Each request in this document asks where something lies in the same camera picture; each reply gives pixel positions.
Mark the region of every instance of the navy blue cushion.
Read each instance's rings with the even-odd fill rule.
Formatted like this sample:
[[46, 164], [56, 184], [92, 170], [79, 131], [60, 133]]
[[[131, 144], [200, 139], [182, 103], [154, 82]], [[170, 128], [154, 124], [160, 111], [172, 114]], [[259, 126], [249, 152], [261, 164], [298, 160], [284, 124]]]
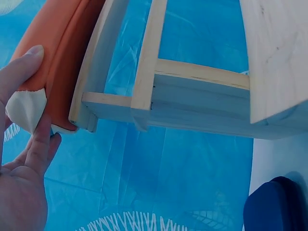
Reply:
[[245, 231], [308, 231], [306, 199], [299, 185], [276, 177], [252, 193], [244, 206]]
[[244, 206], [245, 231], [293, 231], [283, 187], [267, 182], [247, 199]]

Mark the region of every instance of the orange foam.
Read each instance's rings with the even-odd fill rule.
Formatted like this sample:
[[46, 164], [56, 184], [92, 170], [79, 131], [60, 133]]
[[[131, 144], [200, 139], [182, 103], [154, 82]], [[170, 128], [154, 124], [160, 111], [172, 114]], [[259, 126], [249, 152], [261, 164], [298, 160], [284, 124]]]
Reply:
[[68, 115], [75, 84], [98, 16], [105, 0], [47, 0], [22, 37], [12, 60], [31, 47], [42, 45], [39, 70], [18, 91], [45, 89], [45, 112], [51, 122], [66, 130], [77, 127]]

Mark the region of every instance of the blue plastic sheet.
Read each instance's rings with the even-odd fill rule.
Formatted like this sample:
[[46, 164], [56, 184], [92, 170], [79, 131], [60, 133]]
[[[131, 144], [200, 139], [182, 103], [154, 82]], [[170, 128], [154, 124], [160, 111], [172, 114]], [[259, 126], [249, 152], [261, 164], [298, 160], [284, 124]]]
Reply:
[[[44, 0], [0, 3], [0, 67]], [[151, 0], [130, 0], [105, 91], [131, 95]], [[169, 0], [160, 58], [248, 69], [238, 0]], [[5, 132], [3, 162], [29, 134]], [[100, 120], [95, 134], [64, 135], [45, 176], [47, 231], [238, 231], [248, 196], [253, 140], [169, 128], [138, 132]]]

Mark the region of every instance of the light wood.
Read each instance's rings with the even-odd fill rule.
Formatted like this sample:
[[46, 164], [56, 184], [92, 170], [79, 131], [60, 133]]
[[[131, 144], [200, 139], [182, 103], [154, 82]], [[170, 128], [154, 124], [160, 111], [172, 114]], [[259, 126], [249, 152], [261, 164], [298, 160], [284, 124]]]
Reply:
[[289, 116], [308, 116], [293, 108], [308, 99], [308, 1], [240, 3], [249, 57], [251, 122], [298, 124]]
[[155, 74], [202, 80], [249, 90], [249, 77], [247, 75], [209, 66], [158, 59]]
[[[132, 97], [103, 92], [121, 25], [120, 19], [123, 19], [118, 16], [124, 16], [127, 6], [121, 5], [123, 1], [119, 0], [108, 2], [93, 32], [74, 94], [72, 118], [82, 128], [93, 131], [97, 118], [101, 118], [135, 123], [139, 130], [146, 130], [147, 126], [159, 126], [260, 139], [279, 139], [308, 131], [308, 124], [305, 123], [307, 103], [297, 105], [294, 97], [287, 101], [285, 96], [285, 103], [278, 102], [275, 105], [277, 97], [282, 94], [275, 83], [291, 94], [296, 94], [292, 86], [300, 81], [300, 75], [294, 74], [296, 81], [289, 81], [290, 75], [284, 72], [286, 68], [294, 68], [294, 61], [298, 58], [295, 57], [298, 52], [296, 49], [296, 52], [290, 51], [292, 46], [288, 43], [288, 37], [285, 37], [285, 46], [273, 50], [273, 44], [279, 44], [276, 35], [284, 35], [283, 28], [289, 25], [271, 29], [269, 14], [264, 11], [266, 8], [257, 5], [265, 3], [273, 13], [271, 10], [274, 2], [241, 0], [251, 78], [212, 67], [158, 59], [167, 0], [153, 0]], [[261, 15], [259, 12], [248, 14], [251, 9], [256, 11], [258, 7], [261, 8]], [[257, 25], [249, 27], [253, 21]], [[279, 82], [283, 79], [286, 79], [286, 83]], [[278, 113], [286, 105], [287, 111]]]
[[94, 132], [97, 116], [82, 103], [87, 91], [103, 92], [113, 52], [129, 0], [106, 0], [79, 72], [69, 120]]
[[131, 109], [139, 130], [146, 130], [151, 109], [154, 71], [158, 58], [167, 0], [152, 0], [144, 33]]
[[[246, 75], [169, 60], [157, 63], [149, 126], [260, 139], [304, 132], [300, 127], [250, 124]], [[131, 97], [85, 92], [82, 101], [98, 118], [134, 122]]]
[[82, 102], [98, 118], [121, 122], [133, 122], [130, 113], [131, 97], [97, 92], [85, 92]]

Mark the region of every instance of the white printed pattern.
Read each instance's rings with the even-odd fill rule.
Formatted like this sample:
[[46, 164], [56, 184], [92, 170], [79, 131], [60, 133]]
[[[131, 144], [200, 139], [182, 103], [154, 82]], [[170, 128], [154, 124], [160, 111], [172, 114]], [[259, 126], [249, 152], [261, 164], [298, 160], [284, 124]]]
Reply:
[[8, 129], [4, 132], [4, 142], [11, 140], [14, 136], [16, 136], [20, 132], [20, 127], [16, 124], [12, 124]]
[[13, 11], [24, 0], [0, 0], [0, 16]]
[[178, 225], [172, 220], [164, 220], [162, 217], [156, 220], [153, 213], [143, 212], [123, 212], [122, 214], [113, 213], [110, 216], [99, 218], [90, 222], [86, 228], [81, 227], [76, 231], [188, 231], [183, 225]]
[[[192, 211], [188, 212], [196, 220], [206, 224], [211, 230], [232, 230], [233, 221], [228, 216], [216, 211]], [[80, 227], [75, 231], [204, 231], [191, 229], [175, 223], [173, 220], [164, 220], [162, 217], [156, 220], [156, 214], [143, 212], [113, 213], [110, 216], [99, 218], [90, 222], [86, 228]]]

